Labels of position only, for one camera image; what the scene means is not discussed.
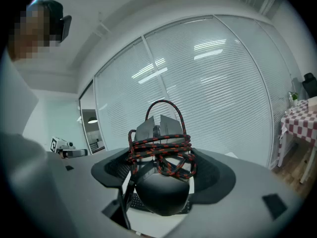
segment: wooden floor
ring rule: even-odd
[[[309,194],[317,176],[317,157],[315,157],[307,181],[300,184],[300,179],[304,174],[311,152],[312,147],[307,142],[298,140],[297,145],[285,156],[282,166],[280,168],[275,167],[272,170],[303,199]]]

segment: black rubber pad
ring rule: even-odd
[[[66,166],[67,171],[74,169],[72,166]]]
[[[263,196],[262,199],[274,220],[287,209],[286,205],[277,194]]]

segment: keyboard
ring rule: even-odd
[[[132,197],[132,202],[130,205],[131,208],[137,209],[137,210],[141,210],[141,211],[146,211],[146,212],[150,212],[150,210],[148,210],[145,205],[142,203],[141,199],[139,198],[137,193],[133,193],[133,197]],[[187,214],[189,213],[189,211],[192,209],[192,204],[190,202],[187,202],[187,204],[185,205],[184,209],[181,210],[179,213],[177,214]]]

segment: ceiling light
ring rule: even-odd
[[[90,117],[88,120],[88,123],[96,123],[96,122],[98,122],[98,120],[95,117]]]
[[[99,111],[105,109],[107,106],[108,106],[108,103],[104,104],[101,108],[99,108]]]
[[[195,56],[195,57],[194,57],[194,60],[199,59],[199,58],[204,58],[204,57],[212,56],[212,55],[217,55],[217,54],[220,54],[222,51],[223,51],[223,50],[215,50],[215,51],[211,51],[211,52],[208,52],[208,53],[204,53],[204,54]]]
[[[203,20],[205,20],[205,19],[198,19],[198,20],[194,20],[194,21],[189,21],[189,22],[186,22],[184,24],[193,23],[193,22],[197,22],[197,21],[203,21]]]
[[[170,89],[172,89],[172,88],[174,88],[174,87],[176,87],[176,85],[172,85],[172,86],[170,86],[170,87],[167,87],[167,92],[169,92]]]
[[[202,83],[202,84],[205,84],[205,83],[208,83],[208,82],[210,82],[210,81],[213,81],[213,80],[216,80],[216,79],[219,79],[219,78],[227,78],[227,76],[219,76],[219,75],[216,75],[216,76],[213,76],[213,77],[208,77],[208,78],[205,78],[205,79],[203,79],[203,80],[201,80],[200,82]]]
[[[155,77],[155,76],[157,76],[157,75],[159,75],[159,74],[161,74],[161,73],[163,73],[163,72],[165,72],[165,71],[167,71],[167,68],[160,69],[159,71],[154,72],[154,73],[151,74],[150,76],[147,76],[147,77],[143,78],[143,79],[140,80],[138,83],[139,83],[139,84],[142,84],[142,83],[144,83],[144,82],[150,80],[151,78],[153,78],[153,77]]]
[[[157,64],[157,66],[161,65],[161,64],[164,63],[164,62],[165,62],[165,59],[164,59],[164,58],[155,60],[155,63]],[[145,72],[147,72],[147,71],[149,71],[149,70],[151,70],[151,69],[153,69],[153,68],[154,68],[154,67],[153,67],[153,63],[152,63],[152,64],[149,64],[148,66],[145,66],[143,69],[139,70],[138,73],[134,74],[134,75],[132,76],[132,78],[136,78],[136,77],[142,75],[143,73],[145,73]]]
[[[217,46],[221,44],[225,44],[226,39],[224,40],[217,40],[217,41],[211,41],[211,42],[205,42],[194,46],[194,50],[201,50],[212,46]]]
[[[148,101],[148,103],[153,103],[153,102],[155,102],[155,101],[159,101],[159,100],[164,100],[165,99],[165,97],[163,97],[163,98],[160,98],[160,99],[156,99],[156,100],[153,100],[153,101]]]

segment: person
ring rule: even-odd
[[[13,62],[30,59],[41,47],[61,40],[64,26],[61,19],[62,4],[46,0],[29,5],[12,24],[0,64],[0,132],[22,135],[38,102]]]
[[[11,29],[7,50],[12,61],[31,58],[39,47],[47,47],[59,32],[63,6],[57,1],[39,1],[21,12]]]
[[[4,197],[14,209],[8,223],[24,223],[28,226],[24,232],[35,231],[39,237],[76,238],[78,234],[53,182],[47,152],[22,136],[38,99],[13,64],[31,58],[42,46],[58,39],[55,34],[61,30],[62,10],[62,5],[53,0],[33,4],[20,13],[9,33],[0,64],[0,170]]]

